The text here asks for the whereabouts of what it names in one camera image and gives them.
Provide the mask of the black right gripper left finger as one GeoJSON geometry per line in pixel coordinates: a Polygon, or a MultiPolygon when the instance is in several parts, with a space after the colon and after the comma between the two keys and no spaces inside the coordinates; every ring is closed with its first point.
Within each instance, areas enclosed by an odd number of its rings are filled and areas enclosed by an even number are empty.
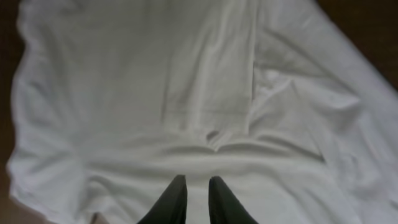
{"type": "Polygon", "coordinates": [[[185,224],[187,196],[185,176],[175,176],[138,224],[185,224]]]}

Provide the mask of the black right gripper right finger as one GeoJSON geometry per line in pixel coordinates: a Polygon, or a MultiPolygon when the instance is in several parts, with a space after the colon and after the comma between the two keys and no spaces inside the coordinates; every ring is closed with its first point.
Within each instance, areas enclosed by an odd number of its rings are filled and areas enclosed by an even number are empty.
{"type": "Polygon", "coordinates": [[[211,224],[257,224],[220,176],[210,179],[208,193],[211,224]]]}

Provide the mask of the white t-shirt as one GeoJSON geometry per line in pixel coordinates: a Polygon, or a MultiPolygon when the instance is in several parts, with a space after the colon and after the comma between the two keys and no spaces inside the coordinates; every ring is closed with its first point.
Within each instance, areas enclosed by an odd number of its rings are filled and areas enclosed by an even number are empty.
{"type": "Polygon", "coordinates": [[[314,1],[22,1],[10,195],[137,223],[221,177],[259,223],[396,223],[397,93],[314,1]]]}

